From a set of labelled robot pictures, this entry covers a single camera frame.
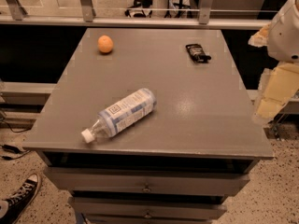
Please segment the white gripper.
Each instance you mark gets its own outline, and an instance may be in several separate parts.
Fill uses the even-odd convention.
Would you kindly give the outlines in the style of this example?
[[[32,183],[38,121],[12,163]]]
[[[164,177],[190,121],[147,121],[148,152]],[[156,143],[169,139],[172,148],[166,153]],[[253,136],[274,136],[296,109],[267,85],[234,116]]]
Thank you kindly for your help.
[[[267,124],[299,91],[299,9],[298,0],[287,0],[271,24],[252,35],[248,44],[267,46],[270,57],[281,61],[261,75],[252,120]]]

